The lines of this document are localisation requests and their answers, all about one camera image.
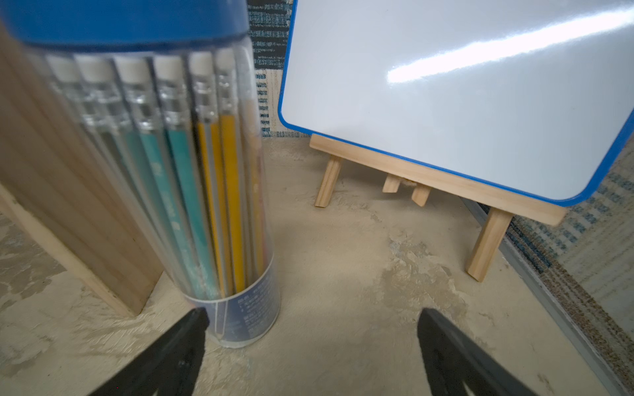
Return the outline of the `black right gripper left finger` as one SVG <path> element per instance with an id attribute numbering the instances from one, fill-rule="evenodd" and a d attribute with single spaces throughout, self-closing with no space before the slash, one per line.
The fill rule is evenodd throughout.
<path id="1" fill-rule="evenodd" d="M 190 310 L 93 395 L 192 395 L 205 353 L 206 310 Z"/>

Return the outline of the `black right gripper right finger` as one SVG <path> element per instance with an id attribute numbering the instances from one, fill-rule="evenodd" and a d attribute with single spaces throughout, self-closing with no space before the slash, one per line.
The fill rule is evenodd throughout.
<path id="1" fill-rule="evenodd" d="M 431 394 L 535 394 L 439 311 L 421 311 L 417 335 Z"/>

